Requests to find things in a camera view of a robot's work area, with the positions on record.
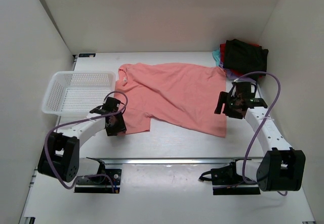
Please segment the pink t shirt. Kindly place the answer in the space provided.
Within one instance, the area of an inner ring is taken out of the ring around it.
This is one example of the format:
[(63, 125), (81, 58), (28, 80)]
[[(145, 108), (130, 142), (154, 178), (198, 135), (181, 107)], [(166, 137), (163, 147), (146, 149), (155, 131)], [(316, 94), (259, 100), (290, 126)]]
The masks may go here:
[(128, 135), (150, 131), (151, 119), (226, 136), (226, 117), (215, 114), (219, 93), (226, 89), (220, 67), (185, 63), (124, 64), (118, 69), (115, 97), (127, 103)]

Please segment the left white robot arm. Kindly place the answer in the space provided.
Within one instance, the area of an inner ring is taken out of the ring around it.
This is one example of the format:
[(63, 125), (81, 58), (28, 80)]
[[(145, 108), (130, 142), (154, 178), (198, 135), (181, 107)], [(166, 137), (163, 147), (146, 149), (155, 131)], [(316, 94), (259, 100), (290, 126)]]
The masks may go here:
[(80, 158), (81, 146), (96, 133), (105, 131), (107, 136), (125, 134), (123, 114), (128, 102), (106, 96), (102, 105), (93, 108), (86, 118), (56, 126), (50, 130), (38, 162), (40, 174), (56, 178), (63, 187), (87, 178), (99, 184), (112, 182), (106, 174), (103, 161), (96, 158)]

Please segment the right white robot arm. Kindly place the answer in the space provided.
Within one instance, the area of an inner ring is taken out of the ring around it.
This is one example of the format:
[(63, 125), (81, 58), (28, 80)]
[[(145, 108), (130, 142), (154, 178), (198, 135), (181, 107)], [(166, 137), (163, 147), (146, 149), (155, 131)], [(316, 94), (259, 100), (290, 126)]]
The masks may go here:
[(293, 149), (281, 135), (267, 113), (268, 105), (256, 97), (256, 89), (250, 82), (234, 82), (229, 92), (219, 94), (214, 112), (244, 119), (264, 153), (261, 162), (248, 158), (233, 162), (227, 179), (233, 184), (251, 181), (262, 191), (298, 191), (302, 186), (306, 156), (303, 151)]

